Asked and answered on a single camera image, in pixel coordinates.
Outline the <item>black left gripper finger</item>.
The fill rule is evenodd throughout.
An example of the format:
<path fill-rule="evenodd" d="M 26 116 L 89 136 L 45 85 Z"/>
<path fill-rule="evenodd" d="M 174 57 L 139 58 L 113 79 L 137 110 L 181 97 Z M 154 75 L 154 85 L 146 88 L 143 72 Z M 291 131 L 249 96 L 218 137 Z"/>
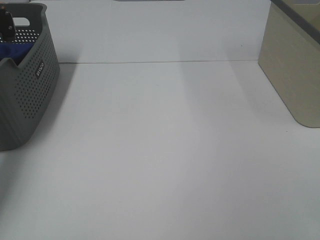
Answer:
<path fill-rule="evenodd" d="M 0 11 L 0 36 L 5 42 L 12 42 L 15 39 L 14 20 L 7 10 Z"/>

